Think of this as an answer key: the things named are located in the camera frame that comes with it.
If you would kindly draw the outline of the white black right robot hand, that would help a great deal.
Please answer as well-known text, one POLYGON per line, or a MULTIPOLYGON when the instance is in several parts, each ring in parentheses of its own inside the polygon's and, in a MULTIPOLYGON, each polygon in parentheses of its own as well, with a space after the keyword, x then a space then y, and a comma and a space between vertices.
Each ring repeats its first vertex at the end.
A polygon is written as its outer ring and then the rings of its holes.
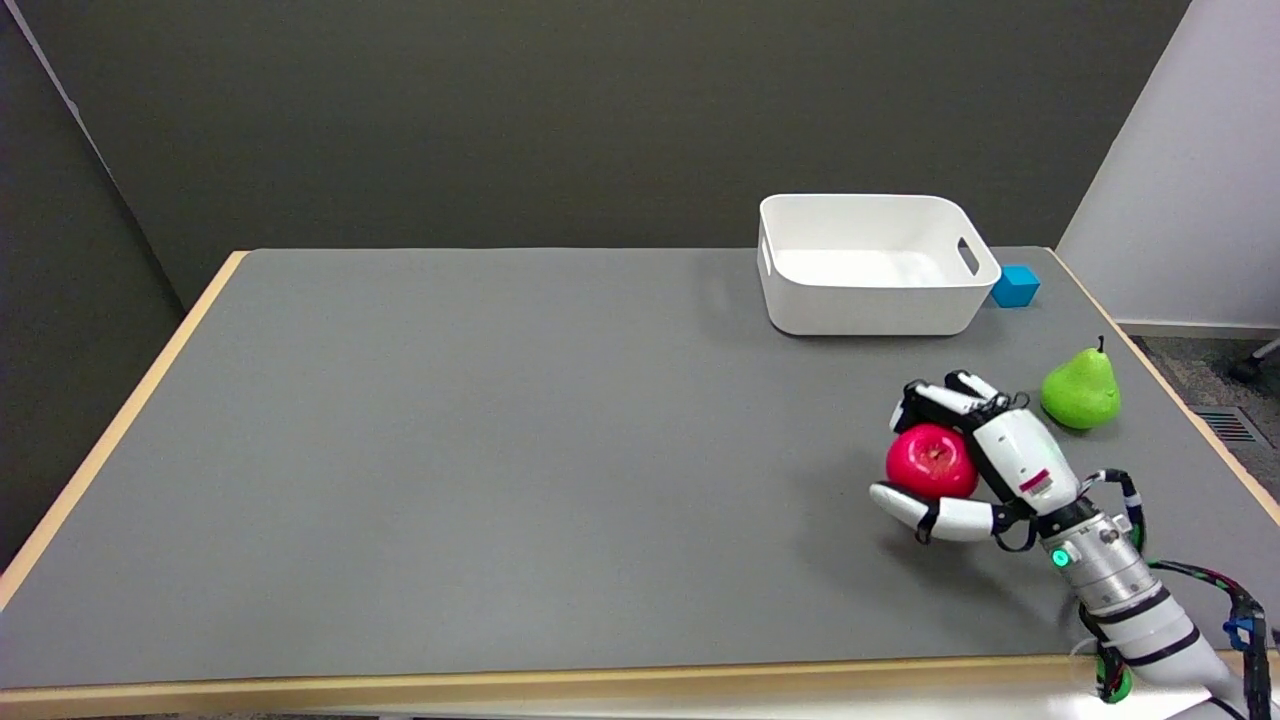
POLYGON ((904 387, 891 429, 905 438, 924 424, 960 434, 979 478, 998 501, 927 498, 896 482, 872 484, 870 498, 913 529, 916 542, 980 542, 1021 520, 1029 521, 1030 541, 1037 542, 1098 515, 1059 442, 1023 396, 1000 392, 961 370, 950 372, 942 384, 915 379, 904 387))

